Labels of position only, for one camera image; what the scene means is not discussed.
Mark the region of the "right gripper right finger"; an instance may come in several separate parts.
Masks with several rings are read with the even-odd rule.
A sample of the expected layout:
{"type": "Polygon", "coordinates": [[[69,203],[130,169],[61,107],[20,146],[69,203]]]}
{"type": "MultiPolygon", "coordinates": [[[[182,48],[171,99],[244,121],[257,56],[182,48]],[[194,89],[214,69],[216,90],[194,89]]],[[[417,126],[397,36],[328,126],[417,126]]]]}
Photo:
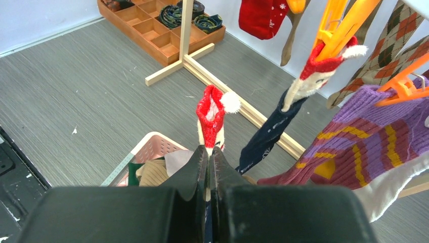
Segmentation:
{"type": "Polygon", "coordinates": [[[377,242],[349,189],[253,185],[218,147],[209,168],[215,242],[377,242]]]}

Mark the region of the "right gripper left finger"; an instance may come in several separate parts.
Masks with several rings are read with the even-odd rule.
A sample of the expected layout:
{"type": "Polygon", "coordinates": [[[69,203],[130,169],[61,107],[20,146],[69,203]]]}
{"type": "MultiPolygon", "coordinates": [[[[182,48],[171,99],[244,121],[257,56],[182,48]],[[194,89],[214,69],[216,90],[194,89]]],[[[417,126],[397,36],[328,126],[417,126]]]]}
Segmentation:
{"type": "Polygon", "coordinates": [[[55,187],[18,242],[203,242],[204,146],[156,187],[55,187]]]}

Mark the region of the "navy blue sock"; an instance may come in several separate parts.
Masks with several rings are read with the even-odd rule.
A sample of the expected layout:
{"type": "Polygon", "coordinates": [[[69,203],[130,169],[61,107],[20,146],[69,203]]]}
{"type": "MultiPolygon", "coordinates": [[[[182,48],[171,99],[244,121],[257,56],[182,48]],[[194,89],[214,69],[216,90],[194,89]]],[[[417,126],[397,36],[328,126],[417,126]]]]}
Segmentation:
{"type": "Polygon", "coordinates": [[[205,88],[196,107],[199,142],[204,145],[207,155],[206,213],[204,224],[204,242],[218,242],[219,210],[215,183],[215,169],[211,163],[214,148],[225,148],[224,116],[227,114],[222,102],[229,93],[224,94],[216,86],[205,88]]]}

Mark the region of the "maroon orange heel sock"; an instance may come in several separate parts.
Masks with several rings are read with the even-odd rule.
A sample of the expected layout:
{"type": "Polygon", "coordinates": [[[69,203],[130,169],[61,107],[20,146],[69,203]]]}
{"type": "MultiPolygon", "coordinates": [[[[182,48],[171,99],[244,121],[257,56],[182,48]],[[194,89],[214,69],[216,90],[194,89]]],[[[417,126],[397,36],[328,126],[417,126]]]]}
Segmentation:
{"type": "Polygon", "coordinates": [[[394,91],[364,85],[342,106],[287,172],[259,185],[340,185],[358,189],[428,151],[428,98],[378,102],[394,91]]]}

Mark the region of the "navy sock red cuff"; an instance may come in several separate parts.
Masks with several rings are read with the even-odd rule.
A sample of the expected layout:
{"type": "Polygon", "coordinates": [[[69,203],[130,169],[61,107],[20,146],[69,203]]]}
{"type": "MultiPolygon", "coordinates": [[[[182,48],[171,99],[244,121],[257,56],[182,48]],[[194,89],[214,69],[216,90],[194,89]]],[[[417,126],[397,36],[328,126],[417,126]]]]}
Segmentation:
{"type": "Polygon", "coordinates": [[[300,76],[282,94],[275,110],[241,150],[236,168],[238,173],[246,173],[268,156],[303,103],[329,81],[344,61],[365,56],[368,50],[367,46],[359,45],[353,36],[339,55],[317,61],[316,57],[324,47],[325,44],[321,43],[313,48],[300,76]]]}

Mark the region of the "white plastic clip hanger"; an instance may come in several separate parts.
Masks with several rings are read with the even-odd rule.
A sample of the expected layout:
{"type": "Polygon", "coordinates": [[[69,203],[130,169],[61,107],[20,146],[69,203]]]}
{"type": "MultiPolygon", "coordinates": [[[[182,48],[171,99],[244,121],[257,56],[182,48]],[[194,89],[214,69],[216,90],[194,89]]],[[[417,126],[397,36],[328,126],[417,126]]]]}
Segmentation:
{"type": "MultiPolygon", "coordinates": [[[[316,60],[336,57],[353,36],[359,41],[360,36],[367,32],[379,5],[380,1],[328,1],[313,45],[314,48],[324,43],[325,47],[316,60]]],[[[427,60],[428,52],[389,81],[404,79],[406,70],[412,71],[427,60]]]]}

